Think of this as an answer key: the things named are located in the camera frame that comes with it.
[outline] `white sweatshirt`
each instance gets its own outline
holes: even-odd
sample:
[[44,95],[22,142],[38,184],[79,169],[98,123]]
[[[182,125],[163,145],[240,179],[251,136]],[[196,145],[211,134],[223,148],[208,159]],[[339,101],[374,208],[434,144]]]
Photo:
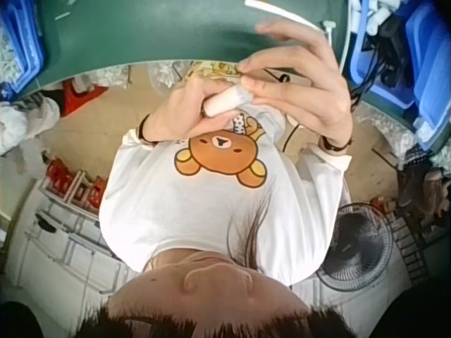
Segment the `white sweatshirt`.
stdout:
[[230,130],[154,148],[134,130],[116,154],[100,208],[102,234],[133,270],[168,249],[240,252],[260,205],[259,267],[285,285],[323,262],[351,157],[311,145],[294,166],[274,145],[285,121],[245,105]]

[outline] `electric fan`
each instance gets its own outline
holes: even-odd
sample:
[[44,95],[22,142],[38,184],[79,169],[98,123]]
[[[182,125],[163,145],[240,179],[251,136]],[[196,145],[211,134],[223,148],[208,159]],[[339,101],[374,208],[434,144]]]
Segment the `electric fan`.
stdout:
[[390,223],[380,210],[348,204],[338,210],[329,250],[316,274],[331,289],[357,291],[382,274],[392,247]]

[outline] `teddy bear print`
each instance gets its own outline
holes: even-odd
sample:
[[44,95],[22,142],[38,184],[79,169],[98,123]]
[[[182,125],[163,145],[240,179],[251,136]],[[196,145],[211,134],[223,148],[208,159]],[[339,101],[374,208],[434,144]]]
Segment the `teddy bear print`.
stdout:
[[236,176],[245,187],[261,187],[267,172],[264,163],[257,159],[257,140],[264,133],[253,117],[241,113],[233,119],[233,130],[218,130],[190,139],[188,148],[175,155],[175,168],[184,176],[205,169]]

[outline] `person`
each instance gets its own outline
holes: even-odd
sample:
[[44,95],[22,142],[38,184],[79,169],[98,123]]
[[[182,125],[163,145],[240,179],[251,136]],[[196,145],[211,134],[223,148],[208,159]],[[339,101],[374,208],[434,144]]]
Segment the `person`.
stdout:
[[[214,118],[231,84],[193,76],[123,138],[100,208],[111,250],[142,272],[74,337],[355,337],[333,309],[288,286],[328,250],[350,163],[350,93],[320,32],[276,20],[257,32],[303,46],[258,51],[238,69],[251,104]],[[249,74],[294,68],[311,86]],[[290,114],[321,135],[293,165],[275,143]]]

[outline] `floor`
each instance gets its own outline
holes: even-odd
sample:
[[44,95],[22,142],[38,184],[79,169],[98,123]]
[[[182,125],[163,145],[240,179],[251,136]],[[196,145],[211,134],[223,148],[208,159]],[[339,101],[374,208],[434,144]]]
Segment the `floor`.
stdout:
[[[42,134],[44,144],[73,169],[86,170],[91,178],[108,177],[122,136],[151,113],[162,98],[152,88],[145,64],[134,65],[127,89],[112,87],[74,114],[59,120],[54,128]],[[281,147],[292,127],[281,139]],[[287,148],[296,161],[299,150],[317,136],[298,130]],[[353,161],[346,173],[353,201],[368,201],[375,196],[397,196],[395,171],[371,151],[383,142],[381,134],[369,123],[357,124],[350,154]]]

